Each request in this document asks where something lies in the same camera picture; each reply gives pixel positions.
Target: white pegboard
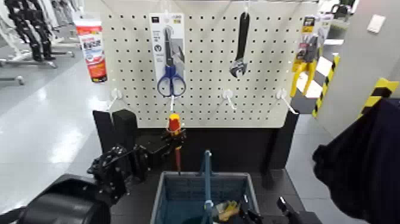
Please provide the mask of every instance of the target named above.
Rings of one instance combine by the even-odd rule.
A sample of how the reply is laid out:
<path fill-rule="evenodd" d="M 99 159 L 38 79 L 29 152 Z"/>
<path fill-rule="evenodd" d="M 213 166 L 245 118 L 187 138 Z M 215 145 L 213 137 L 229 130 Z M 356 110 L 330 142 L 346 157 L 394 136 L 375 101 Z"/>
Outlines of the white pegboard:
<path fill-rule="evenodd" d="M 86 0 L 100 13 L 110 85 L 123 91 L 139 127 L 165 127 L 170 99 L 156 89 L 149 13 L 163 12 L 161 1 Z M 275 98 L 290 90 L 292 60 L 303 17 L 315 14 L 313 2 L 251 2 L 246 75 L 229 73 L 238 48 L 240 14 L 246 2 L 170 1 L 171 12 L 185 15 L 187 90 L 174 110 L 186 127 L 282 127 L 288 108 Z M 222 98 L 234 93 L 234 111 Z"/>

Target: white floor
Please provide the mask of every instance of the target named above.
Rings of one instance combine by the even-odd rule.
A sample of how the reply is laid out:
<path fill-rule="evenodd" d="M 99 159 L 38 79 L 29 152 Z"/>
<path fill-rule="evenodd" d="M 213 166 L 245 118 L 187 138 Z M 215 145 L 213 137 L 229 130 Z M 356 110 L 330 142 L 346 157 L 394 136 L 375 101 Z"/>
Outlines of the white floor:
<path fill-rule="evenodd" d="M 0 213 L 26 205 L 65 172 L 85 175 L 100 153 L 92 110 L 107 106 L 109 92 L 90 81 L 77 56 L 57 59 L 57 70 L 0 68 L 0 76 L 27 79 L 26 86 L 0 85 Z M 324 224 L 360 223 L 341 213 L 314 177 L 311 154 L 331 140 L 310 115 L 301 115 L 287 170 L 306 209 Z"/>

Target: yellow and black striped tape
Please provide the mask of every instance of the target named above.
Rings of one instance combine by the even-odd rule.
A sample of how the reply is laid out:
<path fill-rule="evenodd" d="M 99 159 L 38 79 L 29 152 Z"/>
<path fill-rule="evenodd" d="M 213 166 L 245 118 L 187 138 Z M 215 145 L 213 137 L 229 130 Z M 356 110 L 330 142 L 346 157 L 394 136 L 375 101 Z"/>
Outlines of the yellow and black striped tape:
<path fill-rule="evenodd" d="M 336 55 L 336 56 L 333 58 L 332 67 L 331 67 L 330 70 L 329 70 L 329 74 L 328 74 L 328 76 L 325 78 L 324 85 L 322 86 L 321 95 L 320 95 L 320 97 L 317 99 L 317 101 L 315 102 L 315 107 L 314 107 L 314 110 L 312 111 L 312 115 L 313 115 L 314 117 L 317 117 L 318 110 L 319 110 L 319 109 L 321 108 L 321 106 L 322 106 L 322 100 L 323 100 L 323 98 L 325 97 L 326 92 L 328 91 L 329 83 L 330 83 L 330 81 L 332 81 L 333 75 L 335 74 L 335 70 L 336 70 L 336 67 L 337 67 L 338 64 L 339 64 L 339 61 L 340 61 L 340 57 L 339 57 L 338 55 Z"/>
<path fill-rule="evenodd" d="M 382 98 L 388 98 L 397 88 L 399 82 L 390 82 L 385 78 L 380 78 L 378 82 L 376 82 L 374 90 L 372 91 L 371 96 L 365 102 L 364 108 L 361 110 L 361 114 L 358 116 L 360 118 L 371 110 L 371 108 Z"/>

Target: light switch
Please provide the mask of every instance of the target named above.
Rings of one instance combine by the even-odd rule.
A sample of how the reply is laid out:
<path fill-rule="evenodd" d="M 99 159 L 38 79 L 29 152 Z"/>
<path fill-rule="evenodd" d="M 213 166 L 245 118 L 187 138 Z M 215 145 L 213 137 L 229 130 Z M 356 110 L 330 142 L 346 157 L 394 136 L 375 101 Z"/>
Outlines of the light switch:
<path fill-rule="evenodd" d="M 385 22 L 386 17 L 381 15 L 373 15 L 370 24 L 368 25 L 367 30 L 379 33 L 380 28 L 382 27 L 383 23 Z"/>

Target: scissors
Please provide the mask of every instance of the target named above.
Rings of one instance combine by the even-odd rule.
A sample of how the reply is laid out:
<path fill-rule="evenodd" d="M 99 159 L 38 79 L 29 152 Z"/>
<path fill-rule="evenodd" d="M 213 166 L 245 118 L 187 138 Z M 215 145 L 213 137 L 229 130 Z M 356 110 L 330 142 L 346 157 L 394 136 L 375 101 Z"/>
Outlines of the scissors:
<path fill-rule="evenodd" d="M 164 30 L 165 36 L 165 74 L 157 83 L 158 92 L 164 97 L 179 97 L 186 91 L 185 80 L 177 73 L 171 56 L 170 32 Z"/>

